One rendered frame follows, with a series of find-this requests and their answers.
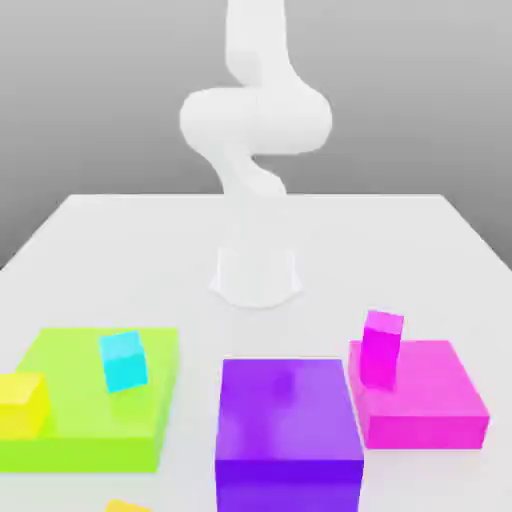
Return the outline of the small magenta cube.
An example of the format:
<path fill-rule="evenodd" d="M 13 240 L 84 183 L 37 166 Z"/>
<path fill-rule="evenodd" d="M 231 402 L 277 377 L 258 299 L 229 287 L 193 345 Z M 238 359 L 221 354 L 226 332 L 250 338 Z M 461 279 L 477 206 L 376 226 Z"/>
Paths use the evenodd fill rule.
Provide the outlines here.
<path fill-rule="evenodd" d="M 402 315 L 368 311 L 360 353 L 360 377 L 365 386 L 393 389 L 403 324 Z"/>

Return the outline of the small cyan cube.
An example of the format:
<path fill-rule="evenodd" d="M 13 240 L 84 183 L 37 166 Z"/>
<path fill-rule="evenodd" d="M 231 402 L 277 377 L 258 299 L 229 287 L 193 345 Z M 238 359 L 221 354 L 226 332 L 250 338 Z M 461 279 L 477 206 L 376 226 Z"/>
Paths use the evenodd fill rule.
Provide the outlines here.
<path fill-rule="evenodd" d="M 146 354 L 138 331 L 103 336 L 99 349 L 109 393 L 148 384 Z"/>

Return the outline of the small yellow cube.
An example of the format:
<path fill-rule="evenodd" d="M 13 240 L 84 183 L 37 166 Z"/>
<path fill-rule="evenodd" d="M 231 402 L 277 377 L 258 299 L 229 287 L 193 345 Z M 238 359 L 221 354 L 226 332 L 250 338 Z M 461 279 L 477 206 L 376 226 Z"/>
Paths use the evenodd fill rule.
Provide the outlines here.
<path fill-rule="evenodd" d="M 0 440 L 36 438 L 50 411 L 40 372 L 0 374 Z"/>

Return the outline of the small orange-yellow cube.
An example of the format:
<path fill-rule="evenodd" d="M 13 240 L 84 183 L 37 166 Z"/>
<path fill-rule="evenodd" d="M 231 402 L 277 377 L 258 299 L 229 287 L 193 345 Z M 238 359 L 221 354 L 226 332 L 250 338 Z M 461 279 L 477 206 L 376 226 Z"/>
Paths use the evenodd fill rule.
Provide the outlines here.
<path fill-rule="evenodd" d="M 121 499 L 111 499 L 108 501 L 104 512 L 152 512 L 152 509 Z"/>

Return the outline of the large purple box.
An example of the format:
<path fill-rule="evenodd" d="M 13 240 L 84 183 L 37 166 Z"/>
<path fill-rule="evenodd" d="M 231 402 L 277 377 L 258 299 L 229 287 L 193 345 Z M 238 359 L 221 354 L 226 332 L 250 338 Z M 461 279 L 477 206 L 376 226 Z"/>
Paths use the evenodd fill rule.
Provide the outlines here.
<path fill-rule="evenodd" d="M 217 512 L 358 512 L 363 470 L 341 360 L 224 360 Z"/>

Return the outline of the large pink box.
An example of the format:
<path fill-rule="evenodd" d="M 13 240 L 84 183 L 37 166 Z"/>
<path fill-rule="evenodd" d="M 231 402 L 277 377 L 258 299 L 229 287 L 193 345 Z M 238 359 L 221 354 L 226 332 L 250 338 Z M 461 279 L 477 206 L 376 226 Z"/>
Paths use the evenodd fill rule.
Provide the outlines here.
<path fill-rule="evenodd" d="M 364 445 L 374 450 L 478 450 L 490 414 L 447 340 L 401 344 L 392 388 L 368 386 L 360 341 L 349 343 L 348 376 Z"/>

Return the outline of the large lime green box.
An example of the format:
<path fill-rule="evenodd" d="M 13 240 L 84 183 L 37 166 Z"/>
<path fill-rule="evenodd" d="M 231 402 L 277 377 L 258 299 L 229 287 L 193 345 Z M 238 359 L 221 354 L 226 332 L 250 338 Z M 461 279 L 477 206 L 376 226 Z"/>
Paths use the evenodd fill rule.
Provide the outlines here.
<path fill-rule="evenodd" d="M 178 374 L 172 327 L 141 327 L 148 384 L 110 393 L 99 340 L 115 328 L 43 328 L 18 365 L 44 374 L 50 414 L 29 440 L 0 438 L 0 473 L 152 473 Z"/>

